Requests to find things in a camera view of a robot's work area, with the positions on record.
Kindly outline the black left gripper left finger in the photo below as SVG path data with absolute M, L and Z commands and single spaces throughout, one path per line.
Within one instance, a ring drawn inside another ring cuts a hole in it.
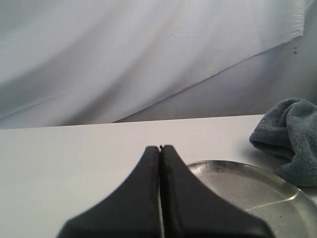
M 107 198 L 68 220 L 59 238 L 159 238 L 159 149 L 148 146 Z

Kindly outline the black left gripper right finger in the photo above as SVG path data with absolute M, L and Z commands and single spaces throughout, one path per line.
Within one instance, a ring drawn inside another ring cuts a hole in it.
M 267 223 L 208 189 L 175 148 L 160 148 L 160 200 L 166 238 L 269 238 Z

